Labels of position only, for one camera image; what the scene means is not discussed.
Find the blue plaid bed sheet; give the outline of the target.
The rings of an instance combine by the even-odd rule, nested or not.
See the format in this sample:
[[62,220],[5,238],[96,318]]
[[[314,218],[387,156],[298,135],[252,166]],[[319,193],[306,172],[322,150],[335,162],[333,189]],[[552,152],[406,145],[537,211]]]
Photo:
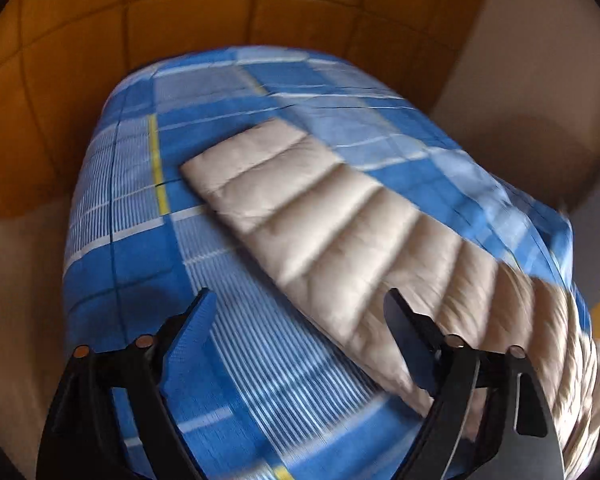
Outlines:
[[166,403],[211,479],[387,479],[426,414],[374,382],[277,288],[187,183],[184,162],[270,119],[288,122],[494,258],[564,286],[572,229],[494,179],[419,110],[333,56],[229,48],[125,78],[74,191],[65,250],[69,347],[153,334],[208,288],[216,312]]

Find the beige quilted down jacket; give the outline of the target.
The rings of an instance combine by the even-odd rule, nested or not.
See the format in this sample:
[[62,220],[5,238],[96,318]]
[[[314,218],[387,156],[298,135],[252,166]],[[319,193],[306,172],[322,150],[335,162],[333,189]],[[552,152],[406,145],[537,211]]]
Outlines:
[[600,435],[600,339],[573,294],[494,258],[280,119],[184,162],[182,174],[290,302],[385,390],[419,414],[432,397],[392,338],[396,288],[445,333],[481,350],[518,344],[547,396],[568,478]]

